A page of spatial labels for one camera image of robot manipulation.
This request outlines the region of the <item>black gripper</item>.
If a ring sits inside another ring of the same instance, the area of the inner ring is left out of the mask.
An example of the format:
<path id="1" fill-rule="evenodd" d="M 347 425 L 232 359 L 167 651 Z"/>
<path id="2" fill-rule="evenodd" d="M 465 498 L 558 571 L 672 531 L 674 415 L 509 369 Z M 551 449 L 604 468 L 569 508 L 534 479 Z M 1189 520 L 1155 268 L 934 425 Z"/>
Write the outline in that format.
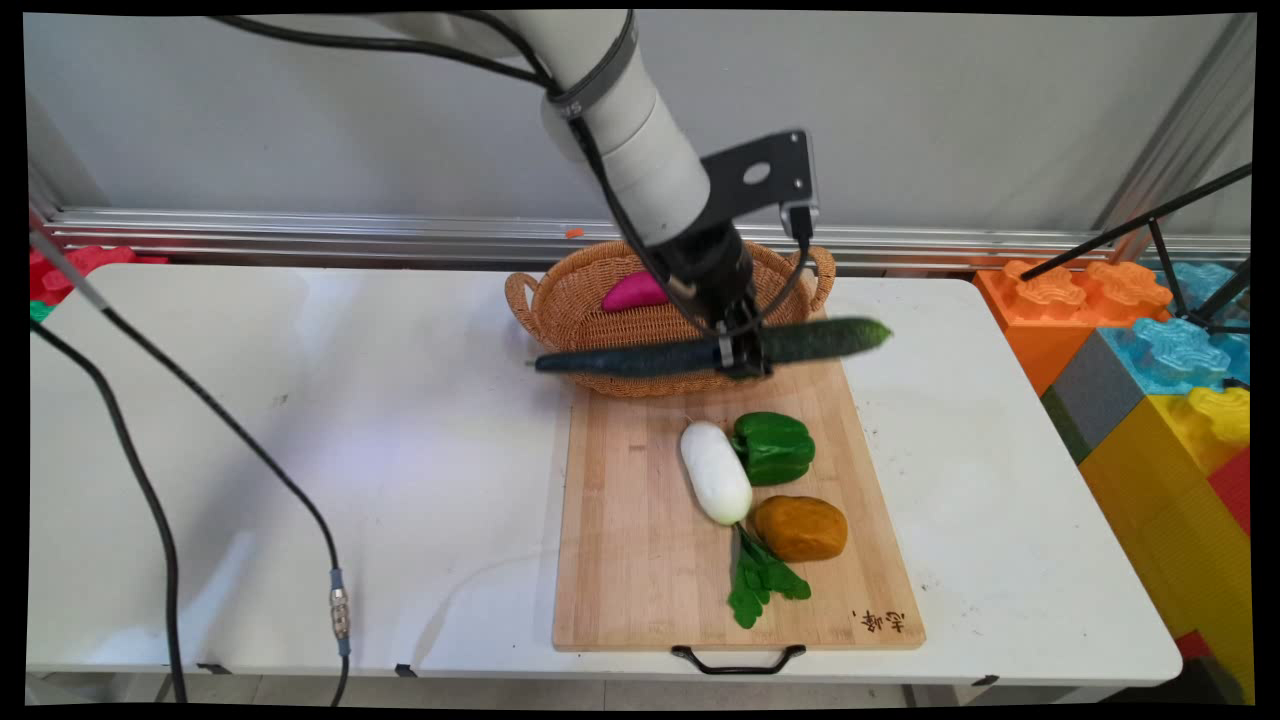
<path id="1" fill-rule="evenodd" d="M 721 374 L 737 374 L 732 329 L 740 327 L 740 375 L 772 375 L 762 343 L 754 259 L 732 224 L 717 224 L 655 246 L 655 266 L 675 306 L 694 325 L 712 325 Z"/>

